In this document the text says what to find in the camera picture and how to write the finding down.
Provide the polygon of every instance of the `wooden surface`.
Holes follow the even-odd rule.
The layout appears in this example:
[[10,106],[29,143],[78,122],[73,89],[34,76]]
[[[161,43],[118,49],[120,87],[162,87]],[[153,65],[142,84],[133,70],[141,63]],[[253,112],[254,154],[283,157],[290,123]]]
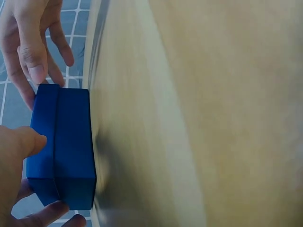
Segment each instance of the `wooden surface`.
[[303,225],[302,12],[111,0],[87,85],[104,226]]

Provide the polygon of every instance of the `blue box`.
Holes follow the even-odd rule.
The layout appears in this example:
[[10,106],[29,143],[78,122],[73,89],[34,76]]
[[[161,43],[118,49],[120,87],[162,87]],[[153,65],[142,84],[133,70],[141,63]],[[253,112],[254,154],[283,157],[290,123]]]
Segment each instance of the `blue box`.
[[27,158],[27,178],[44,206],[61,200],[70,210],[90,210],[96,188],[89,91],[41,84],[31,127],[47,137]]

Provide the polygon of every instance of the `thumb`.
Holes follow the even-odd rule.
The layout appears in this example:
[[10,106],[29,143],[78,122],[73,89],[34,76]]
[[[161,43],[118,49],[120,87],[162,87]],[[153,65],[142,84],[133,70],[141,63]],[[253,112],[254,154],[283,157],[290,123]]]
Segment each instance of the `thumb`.
[[47,75],[47,55],[40,33],[45,5],[40,0],[26,2],[16,13],[20,36],[19,58],[26,64],[33,82],[41,84]]
[[14,129],[22,146],[22,158],[38,154],[46,145],[46,136],[38,134],[30,127],[22,126]]

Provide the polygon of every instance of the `finger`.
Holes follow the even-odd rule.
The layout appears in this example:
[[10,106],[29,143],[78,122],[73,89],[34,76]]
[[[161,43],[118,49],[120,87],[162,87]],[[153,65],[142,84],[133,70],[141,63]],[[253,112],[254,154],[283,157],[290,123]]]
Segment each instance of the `finger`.
[[46,206],[42,211],[20,219],[24,226],[46,227],[69,211],[68,206],[57,201]]
[[57,66],[57,64],[53,60],[53,57],[49,53],[45,36],[42,38],[42,41],[44,43],[46,53],[47,53],[48,75],[52,78],[52,80],[55,84],[59,84],[61,87],[63,87],[64,86],[63,75],[62,75],[59,67]]
[[9,79],[18,89],[26,105],[32,110],[36,95],[23,73],[17,50],[15,52],[4,52],[3,57]]
[[40,20],[45,6],[41,5],[43,1],[34,2],[37,4],[29,1],[15,15],[20,36],[20,57],[26,63],[32,80],[40,84],[47,75],[46,50],[40,36]]
[[23,159],[31,155],[38,154],[46,145],[46,136],[38,134],[30,127],[22,126],[14,129],[19,137],[22,147]]
[[69,67],[72,66],[74,64],[74,56],[69,44],[66,41],[60,21],[52,24],[49,27],[49,31],[51,34],[51,39],[53,43],[56,44],[65,64]]
[[20,46],[17,48],[17,53],[18,53],[18,56],[19,56],[19,61],[20,61],[20,66],[22,68],[22,71],[25,75],[25,77],[27,79],[30,79],[30,75],[29,75],[29,72],[28,72],[28,68],[27,68],[27,65],[26,63],[23,61],[23,58],[21,57],[21,53],[20,53]]
[[28,179],[23,179],[21,181],[21,187],[20,187],[20,190],[18,192],[15,204],[17,202],[19,202],[21,199],[23,199],[27,196],[30,196],[33,193],[34,193],[34,191],[31,188],[31,186],[29,186]]
[[80,214],[76,214],[68,222],[66,222],[62,227],[85,227],[86,220]]

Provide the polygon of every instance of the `hand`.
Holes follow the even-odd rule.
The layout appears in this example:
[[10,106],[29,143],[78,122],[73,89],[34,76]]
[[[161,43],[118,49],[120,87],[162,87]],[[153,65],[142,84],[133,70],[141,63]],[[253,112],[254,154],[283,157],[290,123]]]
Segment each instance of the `hand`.
[[47,49],[47,28],[66,65],[74,63],[60,23],[61,6],[62,0],[7,0],[0,16],[0,47],[8,77],[30,109],[35,93],[27,78],[38,85],[49,74],[54,83],[64,86],[62,73]]
[[[58,201],[39,213],[14,218],[13,206],[33,193],[27,179],[21,181],[23,159],[37,154],[46,145],[46,137],[29,127],[11,130],[0,126],[0,144],[0,181],[3,182],[0,184],[0,227],[46,227],[68,212],[68,206]],[[75,215],[63,227],[85,225],[85,218]]]

